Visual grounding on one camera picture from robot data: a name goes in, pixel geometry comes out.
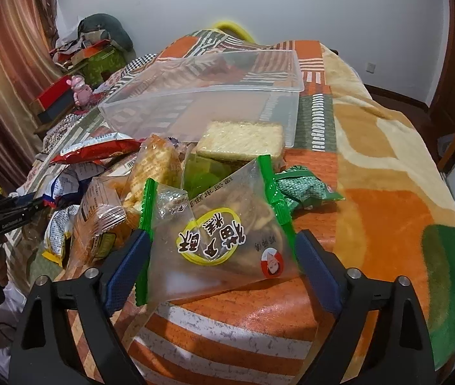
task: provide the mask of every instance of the cartoon face logo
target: cartoon face logo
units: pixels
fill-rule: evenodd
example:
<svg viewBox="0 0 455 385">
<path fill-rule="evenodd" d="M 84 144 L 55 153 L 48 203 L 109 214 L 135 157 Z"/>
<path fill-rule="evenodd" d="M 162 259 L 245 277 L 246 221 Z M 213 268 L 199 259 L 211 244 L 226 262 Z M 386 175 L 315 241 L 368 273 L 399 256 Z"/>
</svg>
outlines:
<svg viewBox="0 0 455 385">
<path fill-rule="evenodd" d="M 284 261 L 277 249 L 268 247 L 263 251 L 261 254 L 261 270 L 267 278 L 277 278 L 283 273 Z"/>
<path fill-rule="evenodd" d="M 266 257 L 266 267 L 271 275 L 275 275 L 279 270 L 279 261 L 271 253 Z"/>
</svg>

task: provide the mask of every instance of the red snack bag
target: red snack bag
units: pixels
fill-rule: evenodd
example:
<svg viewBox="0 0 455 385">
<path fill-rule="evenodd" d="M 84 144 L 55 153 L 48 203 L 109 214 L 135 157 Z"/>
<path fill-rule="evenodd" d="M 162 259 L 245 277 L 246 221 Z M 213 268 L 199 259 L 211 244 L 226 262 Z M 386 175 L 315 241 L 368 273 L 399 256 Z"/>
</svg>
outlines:
<svg viewBox="0 0 455 385">
<path fill-rule="evenodd" d="M 135 140 L 122 133 L 108 133 L 76 143 L 60 151 L 52 163 L 77 164 L 108 159 L 140 149 L 143 140 Z"/>
</svg>

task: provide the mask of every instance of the yellow handle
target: yellow handle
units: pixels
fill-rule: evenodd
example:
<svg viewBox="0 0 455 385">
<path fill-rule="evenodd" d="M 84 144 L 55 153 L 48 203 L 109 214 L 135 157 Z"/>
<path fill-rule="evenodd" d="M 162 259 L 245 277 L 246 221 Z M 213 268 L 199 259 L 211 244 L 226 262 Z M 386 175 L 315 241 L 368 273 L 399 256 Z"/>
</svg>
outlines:
<svg viewBox="0 0 455 385">
<path fill-rule="evenodd" d="M 213 29 L 219 29 L 222 32 L 228 30 L 229 32 L 234 33 L 240 39 L 249 42 L 249 43 L 256 43 L 254 39 L 252 39 L 251 35 L 247 33 L 247 31 L 239 26 L 238 24 L 231 22 L 231 21 L 219 21 L 215 23 L 212 27 Z"/>
</svg>

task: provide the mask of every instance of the plastic snack bag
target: plastic snack bag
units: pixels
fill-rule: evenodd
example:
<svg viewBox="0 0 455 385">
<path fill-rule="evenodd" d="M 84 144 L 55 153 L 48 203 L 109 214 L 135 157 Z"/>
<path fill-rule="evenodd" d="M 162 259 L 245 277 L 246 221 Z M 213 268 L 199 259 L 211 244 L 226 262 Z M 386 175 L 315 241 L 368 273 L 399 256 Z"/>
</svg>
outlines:
<svg viewBox="0 0 455 385">
<path fill-rule="evenodd" d="M 74 221 L 68 270 L 105 258 L 138 226 L 138 216 L 129 218 L 119 200 L 125 182 L 125 176 L 100 176 L 90 183 Z"/>
<path fill-rule="evenodd" d="M 184 164 L 182 188 L 188 192 L 188 198 L 193 199 L 233 172 L 228 164 L 190 153 Z"/>
<path fill-rule="evenodd" d="M 131 169 L 134 166 L 135 161 L 137 160 L 137 155 L 138 152 L 134 152 L 129 155 L 126 155 L 126 157 L 124 158 L 121 158 L 121 160 L 111 165 L 106 171 L 104 171 L 103 176 L 129 175 Z"/>
<path fill-rule="evenodd" d="M 76 143 L 60 151 L 52 163 L 76 164 L 113 158 L 138 151 L 142 141 L 137 141 L 122 133 L 108 133 Z"/>
<path fill-rule="evenodd" d="M 126 208 L 141 210 L 142 194 L 147 178 L 178 187 L 181 182 L 179 153 L 169 139 L 151 135 L 140 147 L 121 196 Z"/>
<path fill-rule="evenodd" d="M 290 211 L 269 155 L 192 201 L 186 191 L 148 180 L 141 226 L 151 227 L 153 243 L 147 289 L 143 274 L 137 282 L 138 305 L 299 274 Z"/>
<path fill-rule="evenodd" d="M 318 179 L 305 166 L 292 166 L 276 174 L 275 179 L 286 197 L 290 211 L 300 208 L 308 210 L 331 201 L 344 200 L 342 195 Z"/>
<path fill-rule="evenodd" d="M 42 256 L 63 267 L 66 249 L 70 246 L 74 217 L 78 213 L 79 206 L 71 205 L 63 210 L 56 211 L 49 220 L 46 233 L 44 234 L 44 248 Z"/>
<path fill-rule="evenodd" d="M 42 199 L 55 208 L 62 204 L 79 204 L 92 177 L 104 172 L 104 167 L 92 162 L 72 164 L 48 181 Z"/>
</svg>

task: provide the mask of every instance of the wall outlet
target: wall outlet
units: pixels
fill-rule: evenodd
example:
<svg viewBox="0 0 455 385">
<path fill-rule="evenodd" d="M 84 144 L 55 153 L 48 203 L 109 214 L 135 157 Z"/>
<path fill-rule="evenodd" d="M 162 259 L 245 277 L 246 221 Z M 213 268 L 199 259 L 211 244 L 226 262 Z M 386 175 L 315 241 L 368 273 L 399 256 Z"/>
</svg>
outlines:
<svg viewBox="0 0 455 385">
<path fill-rule="evenodd" d="M 367 63 L 367 72 L 373 74 L 375 72 L 375 64 L 371 64 L 370 62 Z"/>
</svg>

